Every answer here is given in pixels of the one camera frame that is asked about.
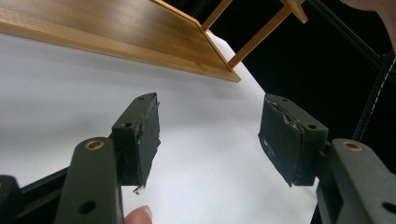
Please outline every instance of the fingertip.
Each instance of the fingertip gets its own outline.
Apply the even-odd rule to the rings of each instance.
[[[126,218],[126,224],[152,224],[152,213],[147,205],[136,208]]]

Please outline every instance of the screw hole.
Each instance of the screw hole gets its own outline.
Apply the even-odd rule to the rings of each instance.
[[[80,205],[78,208],[78,212],[81,215],[88,215],[93,209],[95,209],[96,203],[93,201],[85,202],[84,204]]]
[[[359,146],[358,144],[353,143],[353,142],[344,142],[344,146],[349,148],[350,150],[356,151],[356,152],[363,150],[363,148],[361,146]]]
[[[94,140],[94,141],[91,141],[91,142],[87,143],[85,145],[85,149],[87,149],[87,150],[96,150],[96,149],[99,149],[99,148],[103,147],[104,145],[105,145],[104,141]]]
[[[382,203],[382,206],[387,209],[388,212],[396,214],[396,205],[394,203]]]
[[[132,123],[123,123],[123,124],[121,124],[121,127],[122,128],[130,128],[130,127],[132,127]]]

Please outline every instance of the wooden board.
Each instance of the wooden board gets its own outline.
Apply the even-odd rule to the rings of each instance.
[[[159,0],[1,0],[0,32],[240,81],[198,21]]]

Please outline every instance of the white table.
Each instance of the white table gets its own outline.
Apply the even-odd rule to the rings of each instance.
[[[68,166],[79,142],[108,136],[135,97],[155,91],[162,144],[147,188],[122,188],[125,212],[148,204],[156,224],[312,217],[315,190],[290,189],[262,151],[265,93],[241,63],[235,84],[0,35],[0,69],[0,172],[21,187]]]

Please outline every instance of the wooden slat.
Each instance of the wooden slat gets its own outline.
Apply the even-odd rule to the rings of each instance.
[[[1,0],[0,32],[240,80],[197,22],[148,0]]]
[[[303,24],[305,24],[308,21],[308,18],[305,15],[305,12],[303,8],[301,7],[301,4],[304,2],[304,0],[281,0],[281,2],[284,5],[289,5],[291,7],[291,11],[293,12],[294,16],[297,17]]]
[[[233,0],[222,0],[220,4],[216,7],[216,9],[210,14],[210,16],[206,19],[204,24],[202,25],[202,29],[207,31],[213,23],[218,19],[221,13],[231,4]]]
[[[215,45],[215,43],[213,43],[213,41],[212,41],[212,39],[210,39],[210,37],[207,35],[207,33],[206,32],[204,32],[204,34],[205,34],[205,37],[206,37],[206,39],[207,39],[207,42],[208,43],[210,43],[212,46],[213,46],[213,48],[216,50],[216,52],[218,53],[218,55],[219,55],[219,57],[224,61],[224,62],[227,62],[227,60],[224,58],[224,56],[222,55],[222,53],[218,50],[218,48],[216,47],[216,45]],[[229,70],[231,70],[231,71],[233,71],[233,69],[230,67],[230,65],[228,65],[228,63],[226,63],[226,65],[227,65],[227,67],[228,67],[228,69]]]
[[[194,17],[192,17],[192,16],[190,16],[189,14],[186,14],[185,12],[180,11],[179,9],[177,9],[177,8],[175,8],[175,7],[173,7],[173,6],[169,5],[169,4],[167,4],[167,3],[165,3],[163,0],[149,0],[149,1],[151,1],[151,2],[153,2],[153,3],[155,3],[155,4],[158,4],[158,5],[162,6],[162,7],[165,7],[165,8],[167,8],[167,9],[169,9],[169,10],[171,10],[172,12],[174,12],[174,13],[176,13],[177,15],[179,15],[179,16],[185,18],[186,20],[193,21],[193,22],[195,22],[196,24],[200,24],[200,23],[198,22],[198,20],[196,20]]]
[[[244,47],[242,47],[228,62],[231,68],[234,68],[240,63],[248,54],[253,51],[269,34],[271,34],[276,27],[282,23],[291,14],[291,8],[283,6],[275,16],[269,20],[260,31],[255,34]]]

